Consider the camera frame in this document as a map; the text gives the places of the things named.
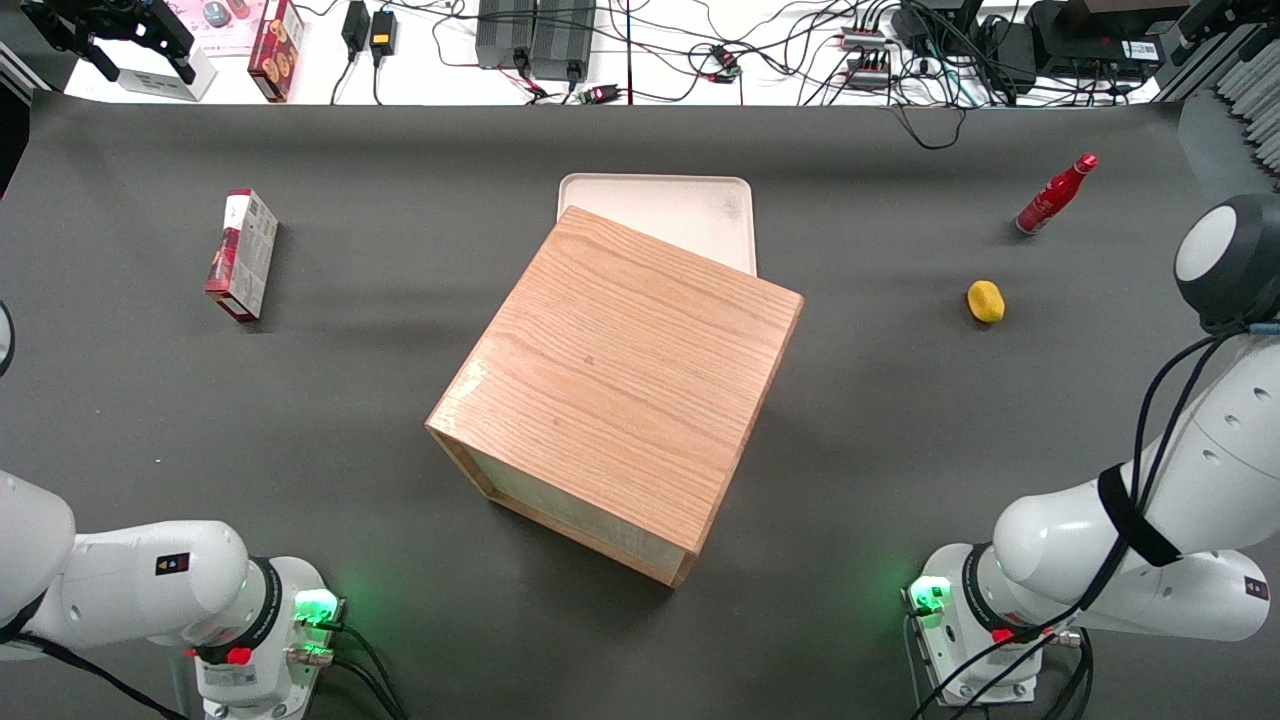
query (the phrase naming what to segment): yellow sponge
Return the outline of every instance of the yellow sponge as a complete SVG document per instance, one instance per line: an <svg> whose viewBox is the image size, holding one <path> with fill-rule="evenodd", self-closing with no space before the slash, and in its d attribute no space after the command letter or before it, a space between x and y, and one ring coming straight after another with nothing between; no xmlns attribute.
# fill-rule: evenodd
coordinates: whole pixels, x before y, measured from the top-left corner
<svg viewBox="0 0 1280 720"><path fill-rule="evenodd" d="M1005 319L1005 299L1000 288L991 281L978 281L969 286L969 311L983 323L998 323Z"/></svg>

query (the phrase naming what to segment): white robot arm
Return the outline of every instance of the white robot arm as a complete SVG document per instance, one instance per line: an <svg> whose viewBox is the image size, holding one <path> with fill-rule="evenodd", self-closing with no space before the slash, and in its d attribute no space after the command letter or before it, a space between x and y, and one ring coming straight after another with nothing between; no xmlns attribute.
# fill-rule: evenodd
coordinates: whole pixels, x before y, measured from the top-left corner
<svg viewBox="0 0 1280 720"><path fill-rule="evenodd" d="M0 304L0 374L13 325ZM296 557L251 557L230 527L168 521L77 534L56 495L0 470L0 661L150 638L183 646L205 712L298 719L339 601Z"/></svg>
<svg viewBox="0 0 1280 720"><path fill-rule="evenodd" d="M1280 529L1280 199L1239 196L1206 213L1175 275L1207 332L1252 332L1178 418L1144 510L1129 500L1130 460L1015 501L991 543L929 557L906 596L945 705L1033 700L1039 653L1020 657L1046 624L1240 641L1266 620L1266 575L1236 548ZM1158 446L1142 451L1139 479ZM1080 611L1117 538L1128 550Z"/></svg>

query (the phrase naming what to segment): white desk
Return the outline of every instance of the white desk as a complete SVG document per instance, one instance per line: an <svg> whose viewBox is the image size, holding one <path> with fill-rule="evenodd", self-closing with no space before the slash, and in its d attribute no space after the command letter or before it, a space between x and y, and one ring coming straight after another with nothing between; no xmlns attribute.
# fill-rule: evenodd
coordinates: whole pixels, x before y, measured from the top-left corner
<svg viewBox="0 0 1280 720"><path fill-rule="evenodd" d="M302 1L301 5L311 6L310 3L320 0ZM609 35L622 35L613 29L612 22L617 23L625 33L625 18L621 13L611 14L604 10L612 1L613 8L622 9L627 0L599 0L600 10L596 12L596 28ZM379 3L369 1L370 12L379 9ZM740 37L741 33L751 28L760 20L773 15L783 5L783 0L707 0L710 5L712 22L716 28L727 37ZM822 9L827 3L815 1L805 5L787 8L777 20L755 31L748 41L754 45L767 45L782 40L790 32L795 19L805 13ZM325 4L315 5L316 10L324 10ZM307 23L306 37L302 42L301 60L297 76L293 81L291 104L324 105L329 102L334 82L347 65L346 46L339 37L343 17L346 13L346 0L338 0L333 9L316 15L307 10L301 10L302 19ZM467 8L460 13L474 15L476 3L468 3ZM631 0L632 13L631 38L634 42L645 42L664 46L672 50L685 50L701 38L687 35L673 33L666 29L645 24L644 20L666 26L689 29L691 32L716 35L708 24L707 9L692 0ZM1016 19L1021 19L1029 3L1021 3ZM1007 15L1014 4L1007 0L987 3L984 13L998 13ZM517 87L498 70L485 70L479 68L453 68L440 63L436 53L436 41L431 36L431 28L445 12L444 6L413 10L404 6L390 6L399 20L399 36L397 41L397 54L383 60L380 70L378 95L385 105L520 105L530 99L527 91ZM888 17L884 13L882 29L888 31ZM831 19L813 33L813 44L820 47L810 53L805 59L804 68L813 61L810 74L815 78L826 78L828 73L844 58L842 53L831 37L838 31L842 23L849 20ZM444 59L454 64L475 63L475 24L476 20L447 19L438 26L439 53ZM137 67L137 63L164 61L147 50L131 42L109 41L101 44L106 53L120 64ZM792 42L791 64L795 67L800 60L803 38ZM771 50L781 60L782 47ZM739 83L717 85L708 81L698 81L682 74L671 65L681 70L689 69L689 63L682 54L663 54L654 56L640 47L632 47L632 81L635 90L666 97L684 95L690 85L692 91L682 101L692 105L796 105L796 96L809 95L818 87L814 83L805 83L799 77L782 77L772 70L758 55L748 55L741 59L742 77ZM893 53L895 72L901 67L902 53ZM218 77L214 79L201 102L207 104L265 104L262 94L253 85L246 72L246 58L215 58L214 67L218 68ZM349 77L343 82L339 91L339 105L372 105L372 59L367 51L357 59L356 67ZM593 56L590 72L584 87L593 85L617 83L626 87L627 58L626 44L613 37L605 37L600 32L595 33L593 41ZM564 82L540 83L548 92L564 92ZM975 78L963 79L963 85L969 95L979 101L987 100L987 92ZM1039 105L1053 99L1061 99L1069 94L1064 85L1055 81L1043 79L1044 90L1033 90L1028 96L1019 100L1019 105ZM1129 95L1129 102L1151 100L1157 87L1153 81ZM941 82L934 81L908 81L902 85L906 97L919 104L929 102L929 95L942 97ZM105 102L180 102L150 95L128 92L115 83L108 82L101 74L83 60L78 63L65 92L77 97L100 100ZM828 100L835 91L828 94ZM1085 99L1080 94L1080 101ZM1100 94L1098 101L1110 104L1111 99ZM654 100L635 97L634 102L653 104ZM886 105L884 92L876 95L844 91L835 99L838 105ZM614 105L626 105L626 99L621 99Z"/></svg>

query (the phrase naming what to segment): gray device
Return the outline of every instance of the gray device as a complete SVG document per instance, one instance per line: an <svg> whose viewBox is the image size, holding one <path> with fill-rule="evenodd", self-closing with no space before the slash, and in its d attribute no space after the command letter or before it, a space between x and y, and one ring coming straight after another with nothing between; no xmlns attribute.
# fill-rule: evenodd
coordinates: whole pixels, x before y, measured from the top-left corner
<svg viewBox="0 0 1280 720"><path fill-rule="evenodd" d="M205 3L205 20L214 27L223 27L232 22L232 14L227 10L227 5L214 0L212 3Z"/></svg>
<svg viewBox="0 0 1280 720"><path fill-rule="evenodd" d="M534 77L585 82L595 0L541 0L534 24Z"/></svg>
<svg viewBox="0 0 1280 720"><path fill-rule="evenodd" d="M534 0L480 0L476 14L476 63L526 69L534 46Z"/></svg>

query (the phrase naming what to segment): dark gray mat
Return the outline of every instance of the dark gray mat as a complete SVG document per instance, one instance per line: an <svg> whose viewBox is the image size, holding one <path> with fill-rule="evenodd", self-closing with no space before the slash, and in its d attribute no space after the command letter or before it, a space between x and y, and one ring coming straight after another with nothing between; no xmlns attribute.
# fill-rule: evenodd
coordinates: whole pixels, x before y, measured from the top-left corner
<svg viewBox="0 0 1280 720"><path fill-rule="evenodd" d="M934 142L956 120L911 117ZM0 295L19 323L0 466L63 495L84 532L214 518L257 553L312 560L417 719L905 719L897 587L936 547L987 539L1014 498L1121 459L1148 379L1197 334L1171 264L1207 200L1176 120L982 111L925 152L872 109L45 96L0 202ZM1075 204L1034 242L1010 237L1082 151L1102 165ZM760 274L808 299L673 594L489 505L422 429L550 228L559 179L590 170L748 179ZM285 225L250 328L201 292L242 186ZM1010 304L988 332L961 305L984 277ZM1094 638L1093 720L1280 702L1275 621L1231 646ZM165 651L90 656L172 701ZM1070 661L1053 652L1059 674ZM326 676L311 717L378 717L349 680ZM91 708L150 716L52 662L0 667L0 716Z"/></svg>

